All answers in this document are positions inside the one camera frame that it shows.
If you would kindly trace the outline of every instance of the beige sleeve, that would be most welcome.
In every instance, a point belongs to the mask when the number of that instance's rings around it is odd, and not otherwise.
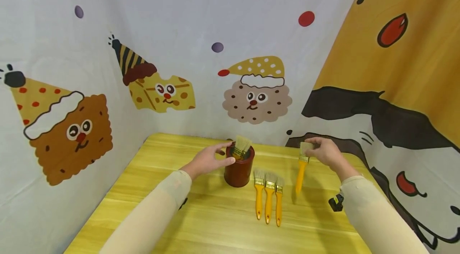
[[[182,170],[171,173],[125,218],[100,253],[150,253],[190,191]]]
[[[411,227],[374,184],[362,176],[342,182],[344,210],[372,254],[428,253]]]

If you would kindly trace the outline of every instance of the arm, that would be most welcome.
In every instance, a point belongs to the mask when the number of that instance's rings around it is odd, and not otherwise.
[[[423,254],[428,251],[372,182],[351,176],[340,187],[350,223],[373,254]]]
[[[190,191],[192,179],[171,173],[113,232],[100,253],[150,253]]]
[[[332,140],[315,137],[306,142],[319,145],[306,155],[317,157],[339,176],[348,220],[373,254],[428,253],[387,199],[348,163]]]
[[[231,144],[232,141],[206,147],[190,163],[161,181],[115,229],[100,253],[150,253],[187,197],[192,181],[235,162],[233,157],[215,158],[215,153],[225,154],[221,148]]]

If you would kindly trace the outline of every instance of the cartoon eyes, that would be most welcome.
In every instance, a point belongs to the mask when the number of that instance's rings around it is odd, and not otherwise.
[[[81,130],[80,130],[80,125],[78,124],[72,124],[69,126],[69,128],[67,129],[67,138],[69,140],[76,140],[77,139],[77,136],[78,134],[80,134]]]
[[[91,133],[91,129],[93,129],[93,122],[91,120],[87,119],[81,124],[81,132],[89,134]]]
[[[171,94],[171,96],[174,96],[176,94],[176,88],[171,84],[166,85],[166,90],[169,94]]]
[[[454,214],[460,215],[460,209],[458,209],[458,207],[451,206],[450,209],[452,210],[452,212],[454,212]]]
[[[248,96],[246,97],[246,99],[249,102],[251,102],[252,100],[256,100],[259,103],[264,103],[264,102],[267,101],[268,96],[265,93],[260,93],[260,94],[257,95],[257,97],[254,97],[254,93],[250,92],[250,93],[248,93]]]
[[[259,102],[259,103],[264,103],[264,102],[267,101],[267,99],[268,99],[268,96],[267,96],[267,94],[265,94],[265,93],[260,93],[260,94],[257,96],[257,102]]]
[[[176,95],[176,88],[171,84],[167,84],[163,86],[157,83],[155,85],[155,90],[157,91],[158,94],[160,94],[160,96],[164,96],[164,94],[169,94],[170,96]]]
[[[72,124],[67,128],[67,139],[75,141],[80,133],[88,135],[93,129],[93,122],[89,119],[85,120],[81,125]]]
[[[248,93],[248,97],[247,97],[248,101],[251,101],[254,99],[254,93],[250,92]]]
[[[161,96],[163,96],[163,93],[165,93],[165,89],[163,87],[163,85],[157,83],[157,85],[155,85],[155,90],[158,92],[158,94],[160,94]]]

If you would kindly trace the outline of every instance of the red dot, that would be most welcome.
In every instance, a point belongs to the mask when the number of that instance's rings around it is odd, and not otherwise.
[[[299,16],[299,24],[303,27],[309,26],[315,21],[315,14],[313,12],[304,12]]]
[[[218,76],[227,76],[230,74],[230,71],[228,69],[222,69],[217,73]]]

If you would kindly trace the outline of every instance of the wooden table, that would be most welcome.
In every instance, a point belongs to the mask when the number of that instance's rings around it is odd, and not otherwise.
[[[97,253],[160,181],[202,148],[220,142],[162,133],[150,136],[65,253]],[[269,225],[257,220],[254,178],[245,187],[233,188],[226,184],[220,169],[193,182],[188,202],[173,218],[154,253],[370,253],[345,213],[333,212],[327,203],[339,191],[335,173],[312,158],[302,191],[296,196],[293,185],[299,150],[253,147],[252,169],[261,167],[285,179],[281,227],[274,219]],[[357,157],[346,157],[376,184]]]

